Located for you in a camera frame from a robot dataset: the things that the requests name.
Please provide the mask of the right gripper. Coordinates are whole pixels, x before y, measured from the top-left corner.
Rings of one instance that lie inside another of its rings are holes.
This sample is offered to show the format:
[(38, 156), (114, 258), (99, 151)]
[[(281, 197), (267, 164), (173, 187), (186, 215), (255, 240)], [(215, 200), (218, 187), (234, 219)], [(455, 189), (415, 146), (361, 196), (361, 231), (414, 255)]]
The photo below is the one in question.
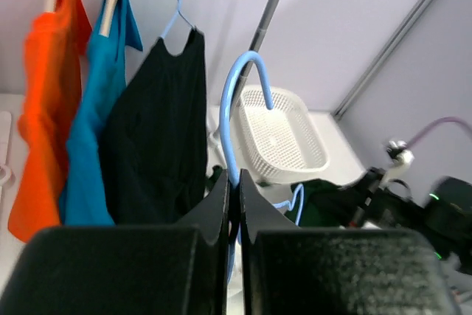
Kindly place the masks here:
[(380, 188), (385, 174), (383, 168), (370, 167), (361, 178), (343, 189), (348, 193), (344, 202), (350, 203), (341, 219), (343, 227), (361, 228), (365, 225), (374, 194)]

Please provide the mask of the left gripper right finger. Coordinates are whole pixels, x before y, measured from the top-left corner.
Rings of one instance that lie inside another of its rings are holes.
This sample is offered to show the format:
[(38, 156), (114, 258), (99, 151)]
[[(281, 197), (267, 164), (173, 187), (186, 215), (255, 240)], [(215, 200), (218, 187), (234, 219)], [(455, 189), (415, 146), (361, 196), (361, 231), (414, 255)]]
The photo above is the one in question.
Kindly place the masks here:
[(240, 172), (247, 314), (459, 314), (428, 241), (408, 229), (299, 228)]

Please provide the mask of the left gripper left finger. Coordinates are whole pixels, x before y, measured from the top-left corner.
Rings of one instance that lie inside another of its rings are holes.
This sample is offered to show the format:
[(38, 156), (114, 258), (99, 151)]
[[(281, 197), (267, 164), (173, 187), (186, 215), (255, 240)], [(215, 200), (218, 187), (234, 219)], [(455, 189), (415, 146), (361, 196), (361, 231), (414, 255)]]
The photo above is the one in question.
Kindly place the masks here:
[(229, 182), (163, 226), (55, 227), (23, 249), (3, 314), (224, 314)]

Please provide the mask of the blue t shirt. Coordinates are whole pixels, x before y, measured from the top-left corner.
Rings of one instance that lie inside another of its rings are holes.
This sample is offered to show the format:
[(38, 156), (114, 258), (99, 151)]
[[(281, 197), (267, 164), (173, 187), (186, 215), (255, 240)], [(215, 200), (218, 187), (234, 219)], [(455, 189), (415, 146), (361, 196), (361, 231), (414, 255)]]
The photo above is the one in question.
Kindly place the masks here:
[(112, 225), (100, 167), (98, 141), (115, 102), (125, 90), (125, 49), (143, 49), (130, 0), (117, 0), (107, 36), (101, 13), (88, 41), (88, 78), (69, 132), (69, 173), (59, 199), (66, 226)]

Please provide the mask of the black t shirt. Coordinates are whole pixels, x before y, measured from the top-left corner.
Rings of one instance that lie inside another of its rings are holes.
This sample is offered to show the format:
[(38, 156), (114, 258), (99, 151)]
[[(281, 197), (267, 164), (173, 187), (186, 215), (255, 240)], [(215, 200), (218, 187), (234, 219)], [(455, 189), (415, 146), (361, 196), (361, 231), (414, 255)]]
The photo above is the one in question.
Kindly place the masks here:
[(116, 224), (171, 224), (204, 197), (205, 40), (179, 55), (159, 39), (116, 101), (99, 141), (108, 212)]

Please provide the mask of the light blue wire hanger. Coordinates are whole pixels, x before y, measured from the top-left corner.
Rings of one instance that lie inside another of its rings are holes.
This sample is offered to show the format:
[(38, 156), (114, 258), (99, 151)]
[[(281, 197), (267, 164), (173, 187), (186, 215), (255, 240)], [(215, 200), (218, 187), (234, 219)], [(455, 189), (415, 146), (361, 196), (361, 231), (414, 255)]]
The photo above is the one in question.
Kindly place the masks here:
[(188, 20), (188, 18), (182, 12), (182, 0), (176, 0), (176, 8), (172, 18), (167, 23), (166, 27), (164, 28), (160, 38), (165, 39), (168, 35), (169, 31), (172, 29), (173, 25), (175, 24), (177, 18), (181, 18), (191, 29), (194, 28), (194, 25)]
[(240, 169), (237, 166), (233, 145), (231, 142), (230, 111), (232, 105), (232, 96), (235, 92), (237, 80), (242, 73), (244, 66), (249, 62), (254, 63), (257, 67), (266, 108), (271, 110), (274, 107), (271, 97), (271, 86), (268, 79), (268, 73), (262, 57), (259, 53), (253, 50), (244, 52), (233, 63), (228, 73), (223, 87), (219, 111), (221, 146), (224, 159), (226, 160), (229, 177), (229, 221), (231, 222), (231, 231), (229, 233), (227, 280), (231, 280), (232, 270), (235, 263), (235, 242), (240, 229), (240, 208), (238, 206), (239, 197), (237, 194), (240, 183)]

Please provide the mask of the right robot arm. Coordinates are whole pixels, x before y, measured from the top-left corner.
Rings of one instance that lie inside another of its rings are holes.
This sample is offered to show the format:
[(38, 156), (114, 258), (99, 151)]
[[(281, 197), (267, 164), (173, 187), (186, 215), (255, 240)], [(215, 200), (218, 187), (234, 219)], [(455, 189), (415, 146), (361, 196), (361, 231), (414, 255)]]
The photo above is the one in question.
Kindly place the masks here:
[(417, 204), (402, 179), (381, 184), (382, 170), (370, 169), (358, 181), (337, 191), (341, 223), (372, 221), (386, 228), (419, 232), (439, 259), (459, 258), (457, 270), (471, 274), (471, 183), (452, 176), (436, 180), (423, 204)]

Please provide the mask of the orange t shirt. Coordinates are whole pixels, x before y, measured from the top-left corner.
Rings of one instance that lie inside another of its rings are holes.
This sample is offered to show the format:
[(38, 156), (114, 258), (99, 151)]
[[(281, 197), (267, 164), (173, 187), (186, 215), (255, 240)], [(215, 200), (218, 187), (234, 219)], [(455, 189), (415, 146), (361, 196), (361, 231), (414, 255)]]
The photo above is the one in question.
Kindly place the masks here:
[(8, 219), (10, 233), (28, 242), (59, 226), (58, 199), (66, 183), (66, 140), (82, 97), (80, 56), (91, 24), (82, 0), (56, 0), (40, 14), (25, 40), (27, 91), (18, 131), (29, 153)]

